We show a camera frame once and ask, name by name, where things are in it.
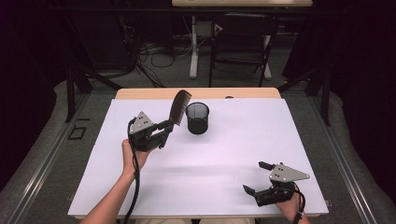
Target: chair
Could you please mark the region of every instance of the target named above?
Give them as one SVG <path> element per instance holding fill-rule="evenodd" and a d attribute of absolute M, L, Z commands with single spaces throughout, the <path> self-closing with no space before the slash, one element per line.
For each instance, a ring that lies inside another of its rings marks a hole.
<path fill-rule="evenodd" d="M 260 87 L 277 27 L 276 19 L 265 15 L 225 13 L 214 18 L 209 87 L 212 86 L 215 63 L 255 65 L 254 72 L 260 67 Z"/>

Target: black mesh cup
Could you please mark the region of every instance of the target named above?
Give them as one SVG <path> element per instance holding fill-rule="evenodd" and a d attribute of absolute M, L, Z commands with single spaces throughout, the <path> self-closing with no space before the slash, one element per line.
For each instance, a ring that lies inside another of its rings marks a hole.
<path fill-rule="evenodd" d="M 186 108 L 188 128 L 191 133 L 202 134 L 208 128 L 209 107 L 203 103 L 192 103 Z"/>

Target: black cable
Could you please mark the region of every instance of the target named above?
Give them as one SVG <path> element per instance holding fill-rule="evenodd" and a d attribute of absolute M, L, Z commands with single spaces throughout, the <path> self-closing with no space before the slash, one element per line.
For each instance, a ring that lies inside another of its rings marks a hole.
<path fill-rule="evenodd" d="M 303 216 L 304 213 L 304 208 L 305 208 L 305 196 L 303 195 L 302 192 L 300 192 L 300 189 L 298 188 L 298 186 L 294 183 L 295 188 L 297 188 L 294 192 L 298 193 L 300 195 L 299 198 L 299 210 L 296 214 L 296 216 L 294 217 L 293 220 L 293 224 L 298 224 L 298 222 L 300 221 L 301 217 Z"/>
<path fill-rule="evenodd" d="M 124 224 L 128 223 L 129 217 L 131 216 L 132 212 L 134 211 L 134 206 L 136 205 L 137 196 L 139 195 L 139 189 L 140 189 L 139 161 L 137 160 L 136 149 L 132 147 L 132 139 L 129 135 L 129 130 L 131 129 L 132 124 L 133 124 L 133 121 L 132 120 L 129 121 L 127 133 L 128 133 L 129 145 L 131 145 L 131 149 L 132 149 L 132 153 L 133 153 L 135 188 L 134 188 L 134 198 L 132 199 L 132 203 L 131 203 L 131 206 L 129 207 L 128 213 L 125 215 L 125 219 L 123 221 Z"/>
<path fill-rule="evenodd" d="M 162 66 L 156 65 L 156 64 L 154 64 L 154 55 L 156 55 L 156 54 L 160 54 L 160 53 L 152 53 L 152 54 L 151 54 L 151 59 L 150 59 L 151 65 L 154 66 L 154 67 L 165 68 L 165 67 L 171 66 L 171 65 L 175 62 L 176 56 L 175 56 L 175 54 L 173 54 L 172 52 L 170 52 L 169 54 L 166 54 L 166 55 L 169 55 L 169 56 L 172 57 L 172 61 L 171 61 L 169 64 L 162 65 Z"/>
<path fill-rule="evenodd" d="M 153 44 L 153 43 L 144 44 L 144 45 L 142 45 L 141 49 L 139 50 L 139 53 L 137 54 L 137 56 L 139 57 L 140 62 L 145 62 L 148 59 L 148 57 L 149 57 L 149 47 L 148 47 L 148 45 L 150 45 L 150 44 Z M 146 58 L 145 59 L 141 59 L 140 56 L 142 56 L 142 55 L 146 56 Z"/>
<path fill-rule="evenodd" d="M 137 73 L 140 74 L 140 72 L 142 72 L 151 81 L 151 83 L 155 88 L 157 87 L 165 88 L 165 86 L 161 83 L 160 79 L 157 77 L 155 72 L 152 71 L 150 68 L 146 67 L 145 65 L 143 65 L 140 62 L 140 60 L 136 64 L 136 68 L 137 68 L 136 69 Z"/>
<path fill-rule="evenodd" d="M 191 39 L 190 39 L 190 35 L 179 35 L 179 36 L 176 37 L 176 39 L 182 41 L 182 40 L 183 40 L 183 37 L 186 37 L 187 40 L 184 41 L 184 42 L 185 42 L 184 48 L 183 48 L 179 53 L 176 54 L 177 57 L 183 55 L 183 54 L 184 54 L 184 51 L 188 48 L 189 45 L 190 45 L 189 51 L 191 51 Z"/>

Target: table leg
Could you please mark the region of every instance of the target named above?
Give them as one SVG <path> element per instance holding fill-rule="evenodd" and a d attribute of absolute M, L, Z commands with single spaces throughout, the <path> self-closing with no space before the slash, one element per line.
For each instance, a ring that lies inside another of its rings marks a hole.
<path fill-rule="evenodd" d="M 192 35 L 192 56 L 191 56 L 191 67 L 190 67 L 190 78 L 197 78 L 197 70 L 198 70 L 198 48 L 197 48 L 197 26 L 196 26 L 196 18 L 192 16 L 191 23 L 191 35 Z"/>
<path fill-rule="evenodd" d="M 270 67 L 268 66 L 268 64 L 265 66 L 264 78 L 265 78 L 265 80 L 272 79 L 271 70 L 270 70 Z"/>

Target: chair leg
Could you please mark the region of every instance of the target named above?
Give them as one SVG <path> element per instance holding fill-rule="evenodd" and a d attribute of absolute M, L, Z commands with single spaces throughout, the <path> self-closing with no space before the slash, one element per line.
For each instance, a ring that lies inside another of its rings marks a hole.
<path fill-rule="evenodd" d="M 210 71 L 209 71 L 209 88 L 211 88 L 212 87 L 212 70 L 213 70 L 213 65 L 212 65 L 212 62 L 210 62 L 210 66 L 209 66 L 210 68 Z"/>
<path fill-rule="evenodd" d="M 262 65 L 262 74 L 260 75 L 259 87 L 262 86 L 262 80 L 264 79 L 264 76 L 265 76 L 265 65 Z"/>

